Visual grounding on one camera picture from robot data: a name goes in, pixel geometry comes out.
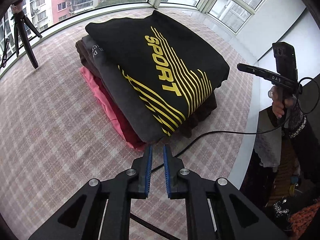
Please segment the person's right hand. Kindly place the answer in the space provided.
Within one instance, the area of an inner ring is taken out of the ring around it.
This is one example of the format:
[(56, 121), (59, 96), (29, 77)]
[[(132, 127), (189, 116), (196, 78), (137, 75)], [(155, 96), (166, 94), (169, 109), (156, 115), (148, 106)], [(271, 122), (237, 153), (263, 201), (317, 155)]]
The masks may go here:
[(296, 104), (296, 98), (294, 96), (281, 99), (280, 98), (281, 87), (273, 86), (268, 91), (268, 97), (272, 99), (272, 111), (278, 119), (281, 119), (285, 114), (284, 109), (291, 109)]

